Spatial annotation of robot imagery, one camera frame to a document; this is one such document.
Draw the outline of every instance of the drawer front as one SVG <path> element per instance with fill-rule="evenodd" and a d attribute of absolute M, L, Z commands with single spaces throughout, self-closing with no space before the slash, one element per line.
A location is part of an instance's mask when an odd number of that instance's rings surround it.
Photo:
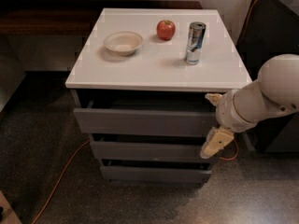
<path fill-rule="evenodd" d="M 213 112 L 76 108 L 74 113 L 83 133 L 206 137 L 217 125 Z"/>
<path fill-rule="evenodd" d="M 150 181 L 168 183 L 204 184 L 211 176 L 211 171 L 177 170 L 135 167 L 101 167 L 102 176 L 108 180 Z"/>
<path fill-rule="evenodd" d="M 200 158 L 200 145 L 91 141 L 93 155 L 99 160 L 215 163 L 216 157 L 208 160 Z"/>

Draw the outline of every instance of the white robot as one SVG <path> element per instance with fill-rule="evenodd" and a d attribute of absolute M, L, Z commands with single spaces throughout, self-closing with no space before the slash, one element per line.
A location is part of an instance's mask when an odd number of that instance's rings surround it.
<path fill-rule="evenodd" d="M 299 112 L 299 56 L 279 55 L 267 61 L 258 78 L 240 90 L 224 95 L 208 93 L 216 106 L 220 128 L 207 135 L 200 156 L 208 159 L 234 139 L 234 133 L 253 128 L 259 121 Z"/>

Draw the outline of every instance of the top drawer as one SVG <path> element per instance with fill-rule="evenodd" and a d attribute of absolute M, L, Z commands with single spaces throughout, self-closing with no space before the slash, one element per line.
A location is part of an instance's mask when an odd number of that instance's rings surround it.
<path fill-rule="evenodd" d="M 84 133 L 205 137 L 215 113 L 200 93 L 97 91 L 75 116 Z"/>

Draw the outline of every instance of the soda can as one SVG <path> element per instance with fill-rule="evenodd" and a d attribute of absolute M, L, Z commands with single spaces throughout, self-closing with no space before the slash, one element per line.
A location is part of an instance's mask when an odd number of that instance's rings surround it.
<path fill-rule="evenodd" d="M 190 24 L 185 61 L 189 64 L 199 63 L 206 25 L 195 21 Z"/>

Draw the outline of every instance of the dark floor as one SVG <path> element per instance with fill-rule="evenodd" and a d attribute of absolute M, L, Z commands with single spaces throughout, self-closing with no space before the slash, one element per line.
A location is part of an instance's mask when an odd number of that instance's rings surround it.
<path fill-rule="evenodd" d="M 23 223 L 42 208 L 88 139 L 72 114 L 65 74 L 28 74 L 0 115 L 0 190 Z M 249 152 L 219 161 L 202 188 L 116 185 L 89 146 L 71 163 L 37 223 L 299 223 L 299 154 Z"/>

